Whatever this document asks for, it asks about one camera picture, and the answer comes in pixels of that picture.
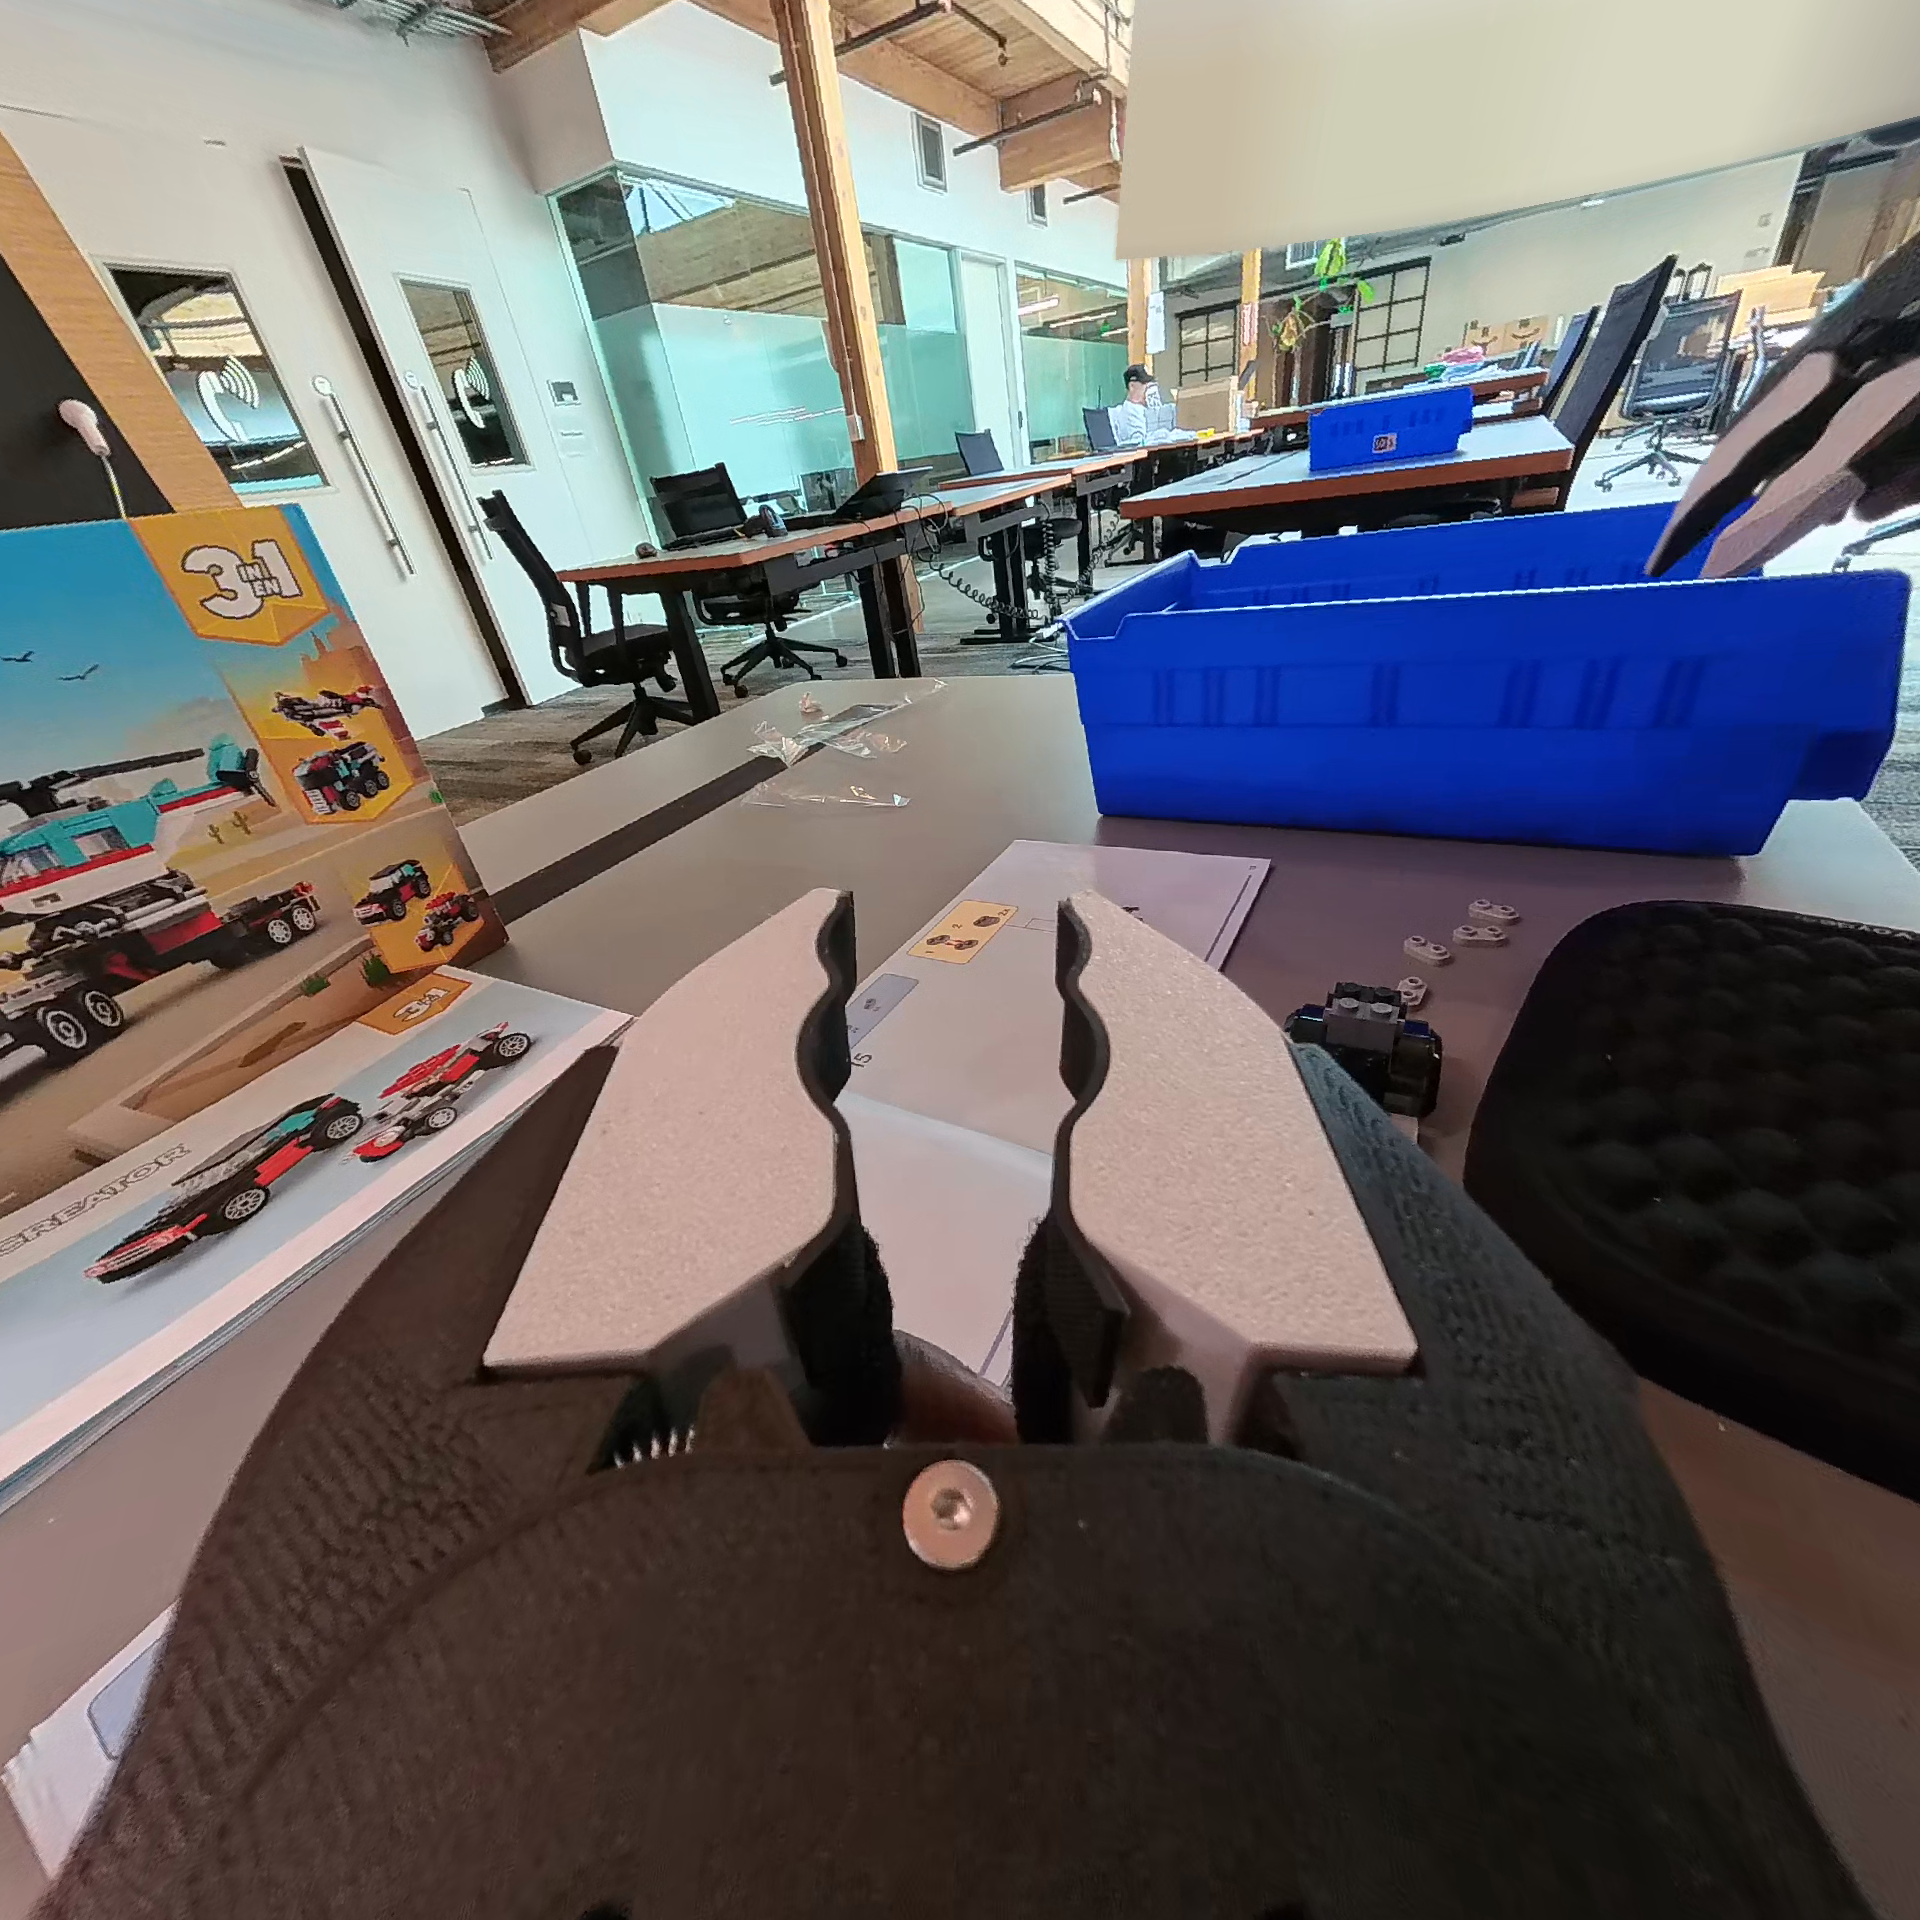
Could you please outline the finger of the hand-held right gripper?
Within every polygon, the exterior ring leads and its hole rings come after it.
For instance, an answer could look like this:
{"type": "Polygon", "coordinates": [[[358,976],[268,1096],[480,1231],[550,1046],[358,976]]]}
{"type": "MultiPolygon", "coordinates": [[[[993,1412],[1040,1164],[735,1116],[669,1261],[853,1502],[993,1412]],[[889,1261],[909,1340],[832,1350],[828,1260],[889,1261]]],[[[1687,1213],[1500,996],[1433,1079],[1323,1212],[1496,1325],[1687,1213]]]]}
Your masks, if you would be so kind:
{"type": "Polygon", "coordinates": [[[1918,501],[1918,410],[1879,423],[1835,418],[1821,439],[1721,533],[1702,561],[1705,581],[1759,568],[1798,537],[1846,513],[1881,521],[1918,501]]]}
{"type": "Polygon", "coordinates": [[[1701,560],[1701,574],[1717,537],[1758,501],[1768,479],[1813,450],[1835,418],[1845,424],[1860,416],[1870,424],[1884,420],[1884,374],[1863,384],[1831,418],[1811,416],[1815,381],[1813,370],[1795,366],[1753,398],[1693,472],[1645,560],[1645,575],[1669,575],[1688,558],[1701,560]]]}

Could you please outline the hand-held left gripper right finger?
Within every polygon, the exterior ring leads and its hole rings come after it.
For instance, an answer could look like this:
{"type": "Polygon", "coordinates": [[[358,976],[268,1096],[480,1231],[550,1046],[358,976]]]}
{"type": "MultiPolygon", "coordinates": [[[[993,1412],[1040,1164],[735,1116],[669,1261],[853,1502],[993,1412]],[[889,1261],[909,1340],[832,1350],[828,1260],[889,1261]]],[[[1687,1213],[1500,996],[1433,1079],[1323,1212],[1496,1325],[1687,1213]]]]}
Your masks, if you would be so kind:
{"type": "Polygon", "coordinates": [[[1015,1282],[1028,1445],[1238,1445],[1276,1376],[1401,1380],[1407,1309],[1301,1053],[1101,894],[1057,913],[1061,1077],[1015,1282]]]}

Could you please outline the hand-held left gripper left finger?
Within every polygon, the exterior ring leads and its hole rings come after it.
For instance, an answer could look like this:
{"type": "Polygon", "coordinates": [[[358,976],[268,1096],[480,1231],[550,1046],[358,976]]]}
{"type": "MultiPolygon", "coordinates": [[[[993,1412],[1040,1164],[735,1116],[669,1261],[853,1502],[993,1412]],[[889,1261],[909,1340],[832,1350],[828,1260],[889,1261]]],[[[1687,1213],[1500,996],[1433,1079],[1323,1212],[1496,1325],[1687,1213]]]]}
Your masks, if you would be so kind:
{"type": "Polygon", "coordinates": [[[619,1448],[689,1441],[731,1373],[774,1388],[815,1445],[891,1433],[891,1289],[837,1108],[855,960],[853,894],[817,887],[631,1023],[488,1336],[488,1376],[627,1380],[619,1448]]]}

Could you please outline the grey black lego truck model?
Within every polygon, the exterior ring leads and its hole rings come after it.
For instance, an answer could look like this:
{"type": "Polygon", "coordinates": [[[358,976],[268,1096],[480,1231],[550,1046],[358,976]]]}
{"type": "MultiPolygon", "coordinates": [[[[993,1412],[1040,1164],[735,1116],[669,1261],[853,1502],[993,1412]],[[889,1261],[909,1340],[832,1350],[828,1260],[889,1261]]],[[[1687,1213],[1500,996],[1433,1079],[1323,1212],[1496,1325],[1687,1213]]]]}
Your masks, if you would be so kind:
{"type": "Polygon", "coordinates": [[[1444,1074],[1444,1042],[1407,1013],[1401,990],[1337,980],[1320,1000],[1286,1014],[1281,1032],[1323,1048],[1385,1112],[1424,1120],[1444,1074]]]}

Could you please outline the large blue plastic bin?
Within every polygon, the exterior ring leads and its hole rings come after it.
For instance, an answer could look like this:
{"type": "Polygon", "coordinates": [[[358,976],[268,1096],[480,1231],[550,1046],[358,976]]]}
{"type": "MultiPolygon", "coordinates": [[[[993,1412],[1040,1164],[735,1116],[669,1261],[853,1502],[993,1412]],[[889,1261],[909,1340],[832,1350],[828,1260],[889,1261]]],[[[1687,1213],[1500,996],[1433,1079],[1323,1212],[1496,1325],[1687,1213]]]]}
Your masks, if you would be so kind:
{"type": "Polygon", "coordinates": [[[1644,574],[1653,502],[1182,553],[1065,622],[1100,812],[1747,857],[1863,799],[1900,568],[1644,574]]]}

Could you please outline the open lego instruction booklet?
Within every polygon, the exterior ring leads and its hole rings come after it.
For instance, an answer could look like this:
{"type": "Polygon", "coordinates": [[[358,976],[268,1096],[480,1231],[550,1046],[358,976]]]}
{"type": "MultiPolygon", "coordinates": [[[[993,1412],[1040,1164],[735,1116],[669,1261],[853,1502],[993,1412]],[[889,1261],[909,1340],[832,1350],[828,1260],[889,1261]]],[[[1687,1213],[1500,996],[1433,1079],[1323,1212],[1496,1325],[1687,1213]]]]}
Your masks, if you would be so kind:
{"type": "Polygon", "coordinates": [[[844,1108],[907,1332],[1009,1373],[1012,1261],[1065,1116],[1055,902],[1100,890],[1222,968],[1263,878],[1260,857],[1019,840],[853,994],[844,1108]]]}

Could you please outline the small labelled blue bin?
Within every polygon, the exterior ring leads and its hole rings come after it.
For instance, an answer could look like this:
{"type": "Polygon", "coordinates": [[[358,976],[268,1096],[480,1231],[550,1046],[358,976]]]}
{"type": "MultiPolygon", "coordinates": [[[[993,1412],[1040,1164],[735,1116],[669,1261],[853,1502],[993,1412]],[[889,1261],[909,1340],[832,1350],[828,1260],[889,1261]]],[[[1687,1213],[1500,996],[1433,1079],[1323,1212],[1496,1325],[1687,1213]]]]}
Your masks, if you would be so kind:
{"type": "Polygon", "coordinates": [[[1451,457],[1472,430],[1467,384],[1433,381],[1331,399],[1307,420],[1307,471],[1350,472],[1451,457]]]}

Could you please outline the colourful lego set box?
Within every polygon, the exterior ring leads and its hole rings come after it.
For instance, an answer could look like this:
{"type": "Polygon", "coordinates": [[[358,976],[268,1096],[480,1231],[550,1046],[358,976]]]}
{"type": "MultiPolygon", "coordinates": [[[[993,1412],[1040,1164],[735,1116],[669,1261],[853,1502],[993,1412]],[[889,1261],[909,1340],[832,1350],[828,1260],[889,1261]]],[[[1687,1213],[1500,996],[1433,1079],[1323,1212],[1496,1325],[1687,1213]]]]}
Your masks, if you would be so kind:
{"type": "Polygon", "coordinates": [[[508,930],[300,506],[1,538],[1,1199],[508,930]]]}

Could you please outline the grey mesh office chair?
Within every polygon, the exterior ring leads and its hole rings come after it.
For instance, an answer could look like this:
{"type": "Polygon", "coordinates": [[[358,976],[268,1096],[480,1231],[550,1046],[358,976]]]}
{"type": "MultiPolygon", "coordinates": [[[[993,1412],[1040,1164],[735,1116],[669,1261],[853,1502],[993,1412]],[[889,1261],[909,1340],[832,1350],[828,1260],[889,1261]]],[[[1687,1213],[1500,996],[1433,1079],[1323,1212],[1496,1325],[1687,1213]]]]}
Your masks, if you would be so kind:
{"type": "Polygon", "coordinates": [[[1678,487],[1705,462],[1699,446],[1729,384],[1739,302],[1725,293],[1664,306],[1619,405],[1625,437],[1641,448],[1599,471],[1597,490],[1641,471],[1678,487]]]}

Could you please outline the car cover instruction booklet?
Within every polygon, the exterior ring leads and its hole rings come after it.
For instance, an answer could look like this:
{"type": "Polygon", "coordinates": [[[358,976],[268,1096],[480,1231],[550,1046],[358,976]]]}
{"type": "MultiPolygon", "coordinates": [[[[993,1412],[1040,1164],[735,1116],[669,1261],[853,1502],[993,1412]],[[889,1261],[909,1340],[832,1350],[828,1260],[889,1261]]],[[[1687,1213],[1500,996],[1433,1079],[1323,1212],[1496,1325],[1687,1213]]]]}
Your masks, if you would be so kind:
{"type": "Polygon", "coordinates": [[[1,1224],[1,1503],[492,1143],[631,1014],[457,967],[1,1224]]]}

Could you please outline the black dimpled foam pad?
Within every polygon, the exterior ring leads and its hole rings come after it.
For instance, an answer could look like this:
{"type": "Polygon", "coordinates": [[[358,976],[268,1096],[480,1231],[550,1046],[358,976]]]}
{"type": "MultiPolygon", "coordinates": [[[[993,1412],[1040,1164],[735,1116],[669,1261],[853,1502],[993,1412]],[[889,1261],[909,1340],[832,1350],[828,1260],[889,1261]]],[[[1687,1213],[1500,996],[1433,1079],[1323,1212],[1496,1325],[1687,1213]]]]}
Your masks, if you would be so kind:
{"type": "Polygon", "coordinates": [[[1472,1199],[1648,1380],[1918,1493],[1918,937],[1627,902],[1542,960],[1472,1199]]]}

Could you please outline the green potted plant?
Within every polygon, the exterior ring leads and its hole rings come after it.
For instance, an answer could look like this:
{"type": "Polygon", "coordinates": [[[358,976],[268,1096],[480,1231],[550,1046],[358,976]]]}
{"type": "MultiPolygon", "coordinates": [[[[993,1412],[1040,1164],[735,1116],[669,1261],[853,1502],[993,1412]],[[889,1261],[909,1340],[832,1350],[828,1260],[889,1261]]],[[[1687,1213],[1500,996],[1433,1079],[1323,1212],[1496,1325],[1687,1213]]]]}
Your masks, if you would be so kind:
{"type": "Polygon", "coordinates": [[[1311,258],[1310,282],[1286,293],[1272,326],[1280,352],[1297,352],[1315,330],[1356,319],[1376,300],[1373,282],[1350,273],[1349,264],[1349,242],[1343,238],[1331,238],[1319,244],[1311,258]]]}

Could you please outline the wooden top office desk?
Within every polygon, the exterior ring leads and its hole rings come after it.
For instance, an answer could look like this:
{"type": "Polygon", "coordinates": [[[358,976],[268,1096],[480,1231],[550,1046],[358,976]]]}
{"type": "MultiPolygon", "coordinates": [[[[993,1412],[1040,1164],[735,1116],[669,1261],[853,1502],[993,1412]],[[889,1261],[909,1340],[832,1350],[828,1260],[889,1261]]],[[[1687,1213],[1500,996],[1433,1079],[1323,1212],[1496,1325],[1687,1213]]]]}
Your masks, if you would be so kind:
{"type": "Polygon", "coordinates": [[[1507,512],[1518,495],[1537,490],[1556,501],[1574,463],[1576,448],[1547,416],[1520,416],[1473,423],[1451,453],[1431,458],[1311,471],[1304,450],[1247,454],[1126,495],[1119,513],[1209,537],[1373,533],[1403,516],[1473,504],[1507,512]]]}
{"type": "Polygon", "coordinates": [[[941,495],[911,495],[900,512],[864,521],[837,521],[820,530],[735,537],[708,546],[669,548],[651,558],[624,558],[560,568],[560,582],[589,609],[592,592],[608,596],[614,633],[627,631],[624,604],[653,594],[665,614],[683,701],[665,700],[661,712],[696,726],[723,705],[713,671],[693,624],[693,598],[705,590],[757,584],[773,596],[803,592],[815,582],[853,575],[865,622],[871,671],[879,678],[921,677],[918,614],[909,598],[909,533],[926,521],[941,521],[951,502],[941,495]]]}
{"type": "Polygon", "coordinates": [[[1049,649],[1061,616],[1096,596],[1115,567],[1161,554],[1161,524],[1126,519],[1132,498],[1263,444],[1256,430],[1163,439],[927,485],[918,502],[934,506],[941,546],[923,570],[972,604],[959,645],[1049,649]]]}

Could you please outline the white sliding door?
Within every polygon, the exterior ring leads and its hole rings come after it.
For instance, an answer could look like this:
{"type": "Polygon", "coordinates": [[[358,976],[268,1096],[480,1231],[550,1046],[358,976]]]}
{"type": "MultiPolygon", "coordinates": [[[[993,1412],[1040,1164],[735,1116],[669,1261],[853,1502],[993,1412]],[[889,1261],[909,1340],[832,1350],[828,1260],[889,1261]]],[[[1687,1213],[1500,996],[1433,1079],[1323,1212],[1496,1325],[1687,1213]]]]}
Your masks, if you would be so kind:
{"type": "Polygon", "coordinates": [[[350,335],[360,352],[368,367],[368,381],[377,396],[400,450],[403,469],[409,487],[417,501],[424,525],[430,528],[427,551],[435,554],[432,568],[447,578],[464,606],[464,624],[472,642],[486,655],[486,671],[492,677],[492,696],[480,701],[483,716],[511,712],[527,705],[525,685],[511,657],[505,633],[501,631],[477,570],[467,554],[454,519],[435,474],[432,462],[421,430],[415,426],[415,406],[404,398],[400,372],[388,357],[387,345],[374,324],[374,312],[368,306],[364,290],[351,273],[351,263],[340,244],[339,233],[323,202],[323,193],[312,180],[307,160],[288,152],[279,160],[293,201],[300,210],[302,223],[318,252],[320,266],[335,295],[350,335]]]}

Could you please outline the wooden pillar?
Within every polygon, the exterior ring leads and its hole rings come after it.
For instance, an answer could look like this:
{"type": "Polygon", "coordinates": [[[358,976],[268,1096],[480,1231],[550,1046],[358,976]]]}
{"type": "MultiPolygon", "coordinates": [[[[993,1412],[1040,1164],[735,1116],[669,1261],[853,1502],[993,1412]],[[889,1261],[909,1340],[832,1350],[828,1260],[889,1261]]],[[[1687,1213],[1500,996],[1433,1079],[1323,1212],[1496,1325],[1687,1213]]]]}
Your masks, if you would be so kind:
{"type": "Polygon", "coordinates": [[[784,89],[800,143],[812,244],[822,276],[828,357],[848,413],[855,479],[899,469],[884,386],[872,276],[848,146],[848,119],[828,1],[773,1],[784,89]]]}

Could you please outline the wall window with phone icon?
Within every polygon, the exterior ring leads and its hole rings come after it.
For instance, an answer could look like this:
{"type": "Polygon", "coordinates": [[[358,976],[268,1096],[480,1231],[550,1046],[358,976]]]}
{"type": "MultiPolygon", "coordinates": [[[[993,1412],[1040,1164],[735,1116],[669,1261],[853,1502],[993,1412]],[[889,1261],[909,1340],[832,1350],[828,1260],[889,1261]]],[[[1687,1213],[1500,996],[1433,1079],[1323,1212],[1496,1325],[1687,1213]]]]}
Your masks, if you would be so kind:
{"type": "Polygon", "coordinates": [[[320,454],[228,272],[102,272],[183,418],[237,495],[325,490],[320,454]]]}

